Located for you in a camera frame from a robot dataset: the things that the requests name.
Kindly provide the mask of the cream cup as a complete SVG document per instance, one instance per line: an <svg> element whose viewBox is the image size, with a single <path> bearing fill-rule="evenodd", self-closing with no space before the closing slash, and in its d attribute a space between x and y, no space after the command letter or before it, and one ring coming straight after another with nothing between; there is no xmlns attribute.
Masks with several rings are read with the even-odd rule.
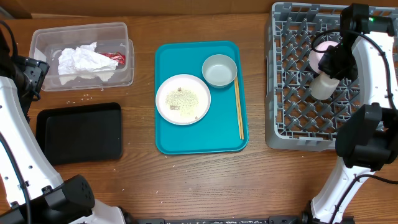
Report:
<svg viewBox="0 0 398 224"><path fill-rule="evenodd" d="M311 95L318 100L327 100L339 83L338 79L321 72L310 84Z"/></svg>

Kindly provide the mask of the white napkin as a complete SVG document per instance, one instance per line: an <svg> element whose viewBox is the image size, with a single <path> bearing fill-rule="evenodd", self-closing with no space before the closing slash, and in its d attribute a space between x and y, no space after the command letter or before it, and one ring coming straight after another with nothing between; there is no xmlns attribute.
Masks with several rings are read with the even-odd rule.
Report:
<svg viewBox="0 0 398 224"><path fill-rule="evenodd" d="M82 73L103 72L115 70L119 65L117 60L111 59L103 54L95 52L97 42L90 45L81 45L76 49L65 48L58 58L58 74L62 85L77 78L70 74L79 74L80 78L93 79L99 77L103 82L107 82L113 73L100 75L81 75Z"/></svg>

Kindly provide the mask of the red snack wrapper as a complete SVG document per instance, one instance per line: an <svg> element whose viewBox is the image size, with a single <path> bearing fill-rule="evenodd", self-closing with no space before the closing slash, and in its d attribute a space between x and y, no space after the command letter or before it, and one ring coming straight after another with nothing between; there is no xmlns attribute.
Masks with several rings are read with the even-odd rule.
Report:
<svg viewBox="0 0 398 224"><path fill-rule="evenodd" d="M117 61L119 64L125 65L126 64L126 56L121 54L120 52L116 53L102 53L102 55Z"/></svg>

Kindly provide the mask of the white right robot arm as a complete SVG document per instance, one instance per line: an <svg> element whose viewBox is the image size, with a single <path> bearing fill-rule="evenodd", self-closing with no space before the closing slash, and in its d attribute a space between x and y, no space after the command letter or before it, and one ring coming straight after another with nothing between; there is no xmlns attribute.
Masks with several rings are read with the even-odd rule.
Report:
<svg viewBox="0 0 398 224"><path fill-rule="evenodd" d="M360 106L336 135L336 165L302 223L353 223L344 211L367 179L397 158L397 77L390 17L373 16L366 4L342 10L339 42L313 39L310 84L314 98L331 96L342 79L358 81Z"/></svg>

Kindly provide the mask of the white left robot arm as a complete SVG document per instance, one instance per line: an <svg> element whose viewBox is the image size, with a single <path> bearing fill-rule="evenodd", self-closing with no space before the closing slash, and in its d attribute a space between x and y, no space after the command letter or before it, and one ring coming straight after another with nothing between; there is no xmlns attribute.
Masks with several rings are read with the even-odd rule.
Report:
<svg viewBox="0 0 398 224"><path fill-rule="evenodd" d="M48 70L1 38L1 177L11 207L1 223L134 223L123 208L95 199L82 175L64 181L44 156L28 110Z"/></svg>

